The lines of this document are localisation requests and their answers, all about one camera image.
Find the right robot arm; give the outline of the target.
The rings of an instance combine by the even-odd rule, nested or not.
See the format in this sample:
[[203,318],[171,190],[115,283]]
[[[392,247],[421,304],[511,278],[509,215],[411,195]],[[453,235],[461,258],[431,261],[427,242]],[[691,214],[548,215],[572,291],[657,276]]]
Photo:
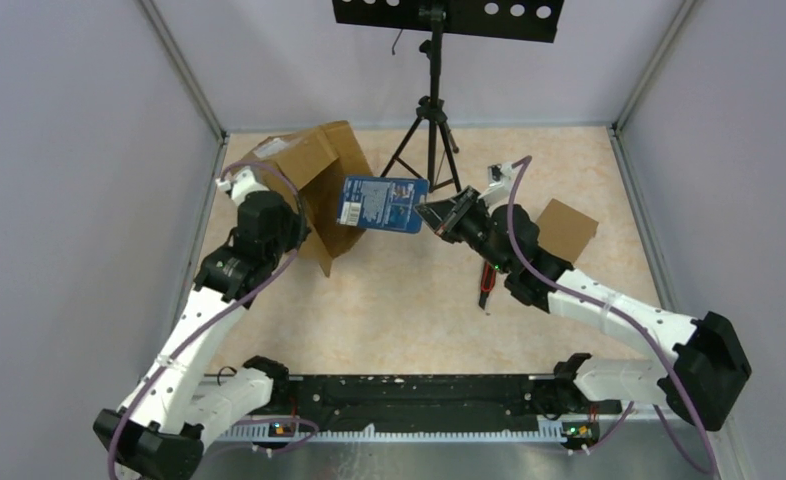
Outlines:
[[645,355],[645,360],[596,360],[576,354],[555,385],[558,404],[581,412],[593,401],[665,405],[691,425],[722,429],[753,369],[726,316],[680,314],[626,296],[545,249],[526,210],[489,208],[471,187],[416,205],[441,240],[464,243],[504,275],[525,306],[579,321]]

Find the large cardboard box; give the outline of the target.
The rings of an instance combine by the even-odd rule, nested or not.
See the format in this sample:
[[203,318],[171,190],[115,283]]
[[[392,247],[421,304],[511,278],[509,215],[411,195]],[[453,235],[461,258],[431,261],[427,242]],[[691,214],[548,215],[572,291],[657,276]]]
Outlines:
[[340,120],[269,136],[241,159],[273,167],[296,187],[311,229],[299,257],[317,262],[330,277],[334,260],[364,234],[362,228],[340,222],[346,180],[372,174],[350,123]]

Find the blue blister pack item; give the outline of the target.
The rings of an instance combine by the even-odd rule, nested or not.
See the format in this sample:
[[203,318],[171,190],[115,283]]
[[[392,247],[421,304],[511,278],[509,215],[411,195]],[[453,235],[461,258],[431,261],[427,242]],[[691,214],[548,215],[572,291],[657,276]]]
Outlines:
[[415,207],[426,200],[428,189],[425,179],[348,175],[335,219],[344,226],[417,234],[423,223]]

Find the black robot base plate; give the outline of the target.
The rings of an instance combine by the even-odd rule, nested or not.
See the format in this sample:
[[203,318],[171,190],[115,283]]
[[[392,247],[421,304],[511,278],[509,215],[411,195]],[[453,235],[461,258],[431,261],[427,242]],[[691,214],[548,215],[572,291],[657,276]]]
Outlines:
[[276,383],[252,416],[298,417],[323,433],[535,432],[548,420],[623,411],[592,402],[567,379],[536,374],[303,375]]

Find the small cardboard box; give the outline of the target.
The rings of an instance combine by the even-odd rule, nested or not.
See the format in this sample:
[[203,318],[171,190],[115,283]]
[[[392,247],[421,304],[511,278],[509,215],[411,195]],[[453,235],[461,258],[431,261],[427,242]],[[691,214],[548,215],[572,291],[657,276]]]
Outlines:
[[595,237],[599,222],[558,199],[551,199],[536,224],[539,245],[550,254],[576,263]]

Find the red black utility knife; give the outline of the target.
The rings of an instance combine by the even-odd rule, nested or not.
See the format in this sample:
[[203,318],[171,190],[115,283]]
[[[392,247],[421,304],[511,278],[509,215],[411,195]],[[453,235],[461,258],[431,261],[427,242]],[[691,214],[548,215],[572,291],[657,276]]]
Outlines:
[[487,303],[492,293],[496,281],[496,269],[490,262],[485,261],[482,266],[481,279],[479,283],[478,306],[481,310],[487,311]]

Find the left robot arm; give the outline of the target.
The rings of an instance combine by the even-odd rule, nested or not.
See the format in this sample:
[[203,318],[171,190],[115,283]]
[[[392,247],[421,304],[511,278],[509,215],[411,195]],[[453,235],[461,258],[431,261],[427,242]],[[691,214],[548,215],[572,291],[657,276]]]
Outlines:
[[101,410],[94,421],[111,479],[189,479],[208,448],[244,416],[288,404],[287,383],[254,367],[196,394],[230,330],[297,258],[310,232],[298,194],[252,191],[237,214],[226,242],[202,262],[152,365],[118,407]]

